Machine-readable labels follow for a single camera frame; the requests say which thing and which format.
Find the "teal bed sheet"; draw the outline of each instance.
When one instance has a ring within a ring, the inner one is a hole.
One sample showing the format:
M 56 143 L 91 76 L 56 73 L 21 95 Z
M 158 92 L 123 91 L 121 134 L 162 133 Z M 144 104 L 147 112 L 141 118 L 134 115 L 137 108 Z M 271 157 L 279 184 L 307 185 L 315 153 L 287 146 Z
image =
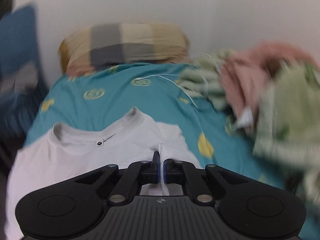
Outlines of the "teal bed sheet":
M 26 145 L 45 134 L 57 122 L 77 129 L 100 131 L 121 118 L 133 106 L 157 122 L 179 125 L 188 148 L 204 167 L 215 163 L 261 182 L 283 188 L 276 167 L 252 156 L 253 142 L 230 129 L 230 117 L 217 112 L 203 98 L 189 97 L 175 81 L 189 64 L 123 64 L 91 76 L 62 76 L 43 101 L 28 132 Z M 308 217 L 300 237 L 319 240 L 320 232 Z

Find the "white wall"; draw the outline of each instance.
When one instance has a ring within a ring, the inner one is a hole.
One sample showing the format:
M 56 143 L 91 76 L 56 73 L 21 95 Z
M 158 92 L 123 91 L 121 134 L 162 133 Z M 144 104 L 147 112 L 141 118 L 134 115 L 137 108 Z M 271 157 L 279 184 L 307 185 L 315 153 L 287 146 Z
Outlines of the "white wall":
M 217 0 L 15 0 L 35 1 L 38 36 L 46 81 L 60 76 L 57 50 L 62 39 L 86 25 L 162 21 L 179 24 L 191 41 L 191 54 L 208 51 L 215 41 Z
M 320 0 L 15 0 L 34 1 L 46 81 L 60 76 L 57 50 L 76 29 L 111 22 L 179 24 L 198 52 L 247 48 L 261 39 L 288 41 L 320 60 Z
M 320 60 L 320 0 L 220 0 L 219 10 L 219 47 L 241 49 L 275 39 Z

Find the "pink cloth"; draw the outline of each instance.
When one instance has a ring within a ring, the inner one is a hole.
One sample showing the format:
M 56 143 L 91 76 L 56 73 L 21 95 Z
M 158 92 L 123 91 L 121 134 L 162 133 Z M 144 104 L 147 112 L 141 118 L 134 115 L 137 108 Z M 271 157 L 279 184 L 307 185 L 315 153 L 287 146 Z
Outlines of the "pink cloth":
M 249 106 L 254 121 L 257 120 L 260 95 L 281 67 L 281 60 L 287 63 L 301 60 L 318 66 L 308 53 L 280 42 L 263 42 L 227 59 L 222 66 L 220 82 L 237 118 Z M 254 124 L 246 132 L 251 133 L 253 129 Z

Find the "blue cloth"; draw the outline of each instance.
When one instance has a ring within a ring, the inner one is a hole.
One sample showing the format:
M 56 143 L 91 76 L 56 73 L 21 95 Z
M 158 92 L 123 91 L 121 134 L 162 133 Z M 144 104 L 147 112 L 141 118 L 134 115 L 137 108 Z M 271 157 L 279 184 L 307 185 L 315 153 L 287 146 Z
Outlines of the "blue cloth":
M 26 6 L 0 20 L 0 85 L 1 81 L 32 62 L 40 71 L 36 41 L 35 12 Z M 39 73 L 38 83 L 29 94 L 9 91 L 0 95 L 0 136 L 26 133 L 36 117 L 47 88 Z
M 135 80 L 153 74 L 178 75 L 185 67 L 188 64 L 124 64 L 74 80 L 63 76 L 43 102 L 26 144 L 42 136 L 56 122 L 64 122 L 82 130 L 103 130 L 136 106 L 157 122 L 179 125 L 189 150 L 203 167 L 215 163 L 283 188 L 278 170 L 253 157 L 253 142 L 232 133 L 228 129 L 228 117 L 215 111 L 209 101 L 194 99 L 195 106 L 179 87 L 158 76 Z M 164 77 L 172 81 L 178 79 L 177 76 Z M 212 157 L 203 155 L 198 147 L 202 133 L 214 149 Z

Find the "pillow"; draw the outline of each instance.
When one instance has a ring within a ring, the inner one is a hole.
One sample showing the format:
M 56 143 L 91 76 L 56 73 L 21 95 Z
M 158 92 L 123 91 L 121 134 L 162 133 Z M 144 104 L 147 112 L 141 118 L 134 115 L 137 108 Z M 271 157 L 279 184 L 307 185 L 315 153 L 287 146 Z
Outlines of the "pillow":
M 76 77 L 131 62 L 188 62 L 189 41 L 179 26 L 107 24 L 84 28 L 60 45 L 62 71 Z
M 32 6 L 0 20 L 0 137 L 31 126 L 47 88 L 40 74 Z

